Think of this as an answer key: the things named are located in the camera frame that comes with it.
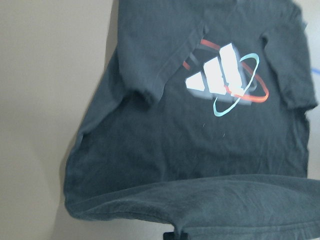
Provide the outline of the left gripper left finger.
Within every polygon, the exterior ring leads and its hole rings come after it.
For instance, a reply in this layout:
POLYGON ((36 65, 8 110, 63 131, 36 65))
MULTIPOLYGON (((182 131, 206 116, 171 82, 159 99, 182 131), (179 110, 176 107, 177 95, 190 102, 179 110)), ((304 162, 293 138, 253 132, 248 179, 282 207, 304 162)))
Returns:
POLYGON ((163 233, 163 240, 175 240, 175 233, 174 232, 164 232, 163 233))

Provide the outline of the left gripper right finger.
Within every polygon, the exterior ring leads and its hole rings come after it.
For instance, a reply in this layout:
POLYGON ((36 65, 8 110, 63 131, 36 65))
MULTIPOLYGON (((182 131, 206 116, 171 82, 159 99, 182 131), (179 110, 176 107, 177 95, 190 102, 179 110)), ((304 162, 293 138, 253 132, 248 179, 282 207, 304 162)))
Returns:
POLYGON ((190 238, 189 238, 189 234, 188 233, 186 233, 186 232, 182 232, 181 234, 180 234, 180 240, 189 240, 190 238))

